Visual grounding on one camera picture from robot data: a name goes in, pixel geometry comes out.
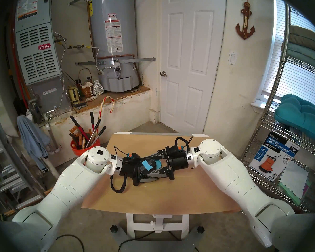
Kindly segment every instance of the bryant logo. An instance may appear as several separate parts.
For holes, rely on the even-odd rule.
[[[43,45],[39,46],[39,50],[47,49],[47,48],[50,48],[50,47],[51,47],[50,43],[43,44]]]

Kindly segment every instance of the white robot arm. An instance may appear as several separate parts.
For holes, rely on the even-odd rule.
[[[175,145],[159,150],[157,154],[140,158],[128,154],[125,158],[111,155],[103,147],[94,147],[77,158],[60,175],[53,190],[39,204],[22,209],[13,218],[21,228],[12,232],[11,238],[23,251],[46,252],[57,238],[61,220],[91,191],[105,174],[123,175],[133,179],[133,184],[156,180],[156,177],[174,179],[174,171],[196,168],[201,165],[221,191],[233,198],[250,221],[257,239],[265,246],[272,245],[271,228],[279,217],[294,214],[284,201],[266,196],[252,181],[245,166],[228,150],[213,139],[204,140],[198,147]],[[158,168],[159,159],[165,159],[167,167]],[[121,193],[126,186],[124,181]]]
[[[241,161],[217,141],[204,140],[199,147],[190,149],[189,156],[193,157],[189,165],[193,168],[202,166],[216,186],[242,208],[258,241],[270,247],[274,220],[294,214],[294,210],[284,201],[265,195],[252,181]]]

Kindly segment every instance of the blue towel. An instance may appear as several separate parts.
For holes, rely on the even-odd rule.
[[[46,146],[50,143],[50,137],[42,132],[25,115],[18,116],[17,126],[21,134],[23,146],[28,155],[36,162],[37,167],[41,171],[47,170],[46,165],[40,158],[48,156]]]

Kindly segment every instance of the white door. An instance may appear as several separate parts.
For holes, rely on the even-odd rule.
[[[202,133],[222,45],[226,0],[162,0],[161,122]]]

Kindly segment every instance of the light switch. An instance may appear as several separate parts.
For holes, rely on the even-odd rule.
[[[229,61],[227,63],[231,65],[236,65],[236,60],[237,60],[237,52],[230,51]]]

